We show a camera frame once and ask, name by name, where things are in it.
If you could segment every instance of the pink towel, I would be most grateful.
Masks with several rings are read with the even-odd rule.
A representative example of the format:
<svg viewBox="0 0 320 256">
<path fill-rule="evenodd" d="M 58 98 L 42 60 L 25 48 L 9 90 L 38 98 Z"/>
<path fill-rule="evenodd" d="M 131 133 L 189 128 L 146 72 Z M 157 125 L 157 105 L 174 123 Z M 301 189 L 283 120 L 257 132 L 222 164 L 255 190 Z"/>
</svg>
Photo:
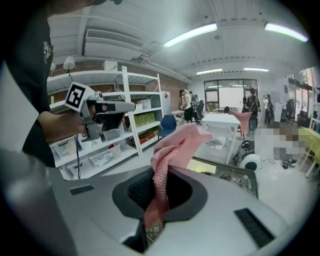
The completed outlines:
<svg viewBox="0 0 320 256">
<path fill-rule="evenodd" d="M 164 222 L 169 210 L 167 189 L 168 166 L 186 168 L 199 146 L 211 140 L 212 135 L 195 123 L 184 124 L 158 142 L 154 148 L 151 165 L 154 170 L 155 197 L 144 213 L 144 225 L 149 228 L 155 221 Z"/>
<path fill-rule="evenodd" d="M 252 112 L 246 112 L 246 113 L 238 113 L 234 111 L 229 111 L 229 115 L 233 115 L 236 119 L 240 122 L 240 130 L 242 134 L 247 134 L 247 131 L 249 129 L 249 119 L 252 115 Z"/>
</svg>

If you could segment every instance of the office chair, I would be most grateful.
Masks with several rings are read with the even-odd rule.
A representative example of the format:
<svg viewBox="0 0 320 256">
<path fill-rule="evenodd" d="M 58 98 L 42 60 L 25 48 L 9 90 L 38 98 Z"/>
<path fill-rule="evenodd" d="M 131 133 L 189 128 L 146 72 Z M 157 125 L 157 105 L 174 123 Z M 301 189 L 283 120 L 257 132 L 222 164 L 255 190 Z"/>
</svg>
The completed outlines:
<svg viewBox="0 0 320 256">
<path fill-rule="evenodd" d="M 177 122 L 175 116 L 173 114 L 166 114 L 161 122 L 161 131 L 158 134 L 158 141 L 163 139 L 164 137 L 168 136 L 169 134 L 173 133 L 176 130 Z"/>
</svg>

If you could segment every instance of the pink chair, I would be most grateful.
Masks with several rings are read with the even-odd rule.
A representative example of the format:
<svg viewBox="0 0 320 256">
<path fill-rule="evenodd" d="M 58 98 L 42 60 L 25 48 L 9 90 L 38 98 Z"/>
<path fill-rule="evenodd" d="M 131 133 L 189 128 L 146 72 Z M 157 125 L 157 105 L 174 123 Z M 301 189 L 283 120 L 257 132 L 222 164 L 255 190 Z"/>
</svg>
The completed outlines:
<svg viewBox="0 0 320 256">
<path fill-rule="evenodd" d="M 252 112 L 239 113 L 239 112 L 229 111 L 229 115 L 235 116 L 235 118 L 240 121 L 240 132 L 241 132 L 241 135 L 243 135 L 243 139 L 245 139 L 245 134 L 248 132 L 248 129 L 249 129 L 249 119 L 252 115 Z"/>
</svg>

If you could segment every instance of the ceiling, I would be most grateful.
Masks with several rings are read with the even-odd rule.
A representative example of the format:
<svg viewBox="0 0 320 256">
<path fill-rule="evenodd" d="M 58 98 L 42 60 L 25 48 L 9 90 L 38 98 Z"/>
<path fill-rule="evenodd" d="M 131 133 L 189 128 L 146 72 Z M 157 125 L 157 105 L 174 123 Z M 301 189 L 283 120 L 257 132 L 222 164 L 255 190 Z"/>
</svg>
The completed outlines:
<svg viewBox="0 0 320 256">
<path fill-rule="evenodd" d="M 295 17 L 271 0 L 107 0 L 99 6 L 49 18 L 54 61 L 101 59 L 133 63 L 190 82 L 196 72 L 223 68 L 269 69 L 284 77 L 315 66 L 311 42 L 265 31 L 266 22 L 306 35 Z M 196 27 L 217 23 L 218 30 L 169 48 L 162 44 Z M 87 39 L 90 29 L 123 34 L 143 46 Z"/>
</svg>

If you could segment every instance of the white device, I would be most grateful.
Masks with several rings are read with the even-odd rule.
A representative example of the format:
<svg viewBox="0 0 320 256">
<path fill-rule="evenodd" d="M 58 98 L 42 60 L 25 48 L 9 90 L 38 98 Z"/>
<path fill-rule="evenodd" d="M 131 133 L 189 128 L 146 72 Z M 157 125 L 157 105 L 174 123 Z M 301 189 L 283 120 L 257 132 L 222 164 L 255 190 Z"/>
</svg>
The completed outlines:
<svg viewBox="0 0 320 256">
<path fill-rule="evenodd" d="M 247 139 L 241 143 L 232 160 L 238 168 L 252 171 L 257 170 L 261 164 L 260 157 L 255 154 L 254 142 Z"/>
</svg>

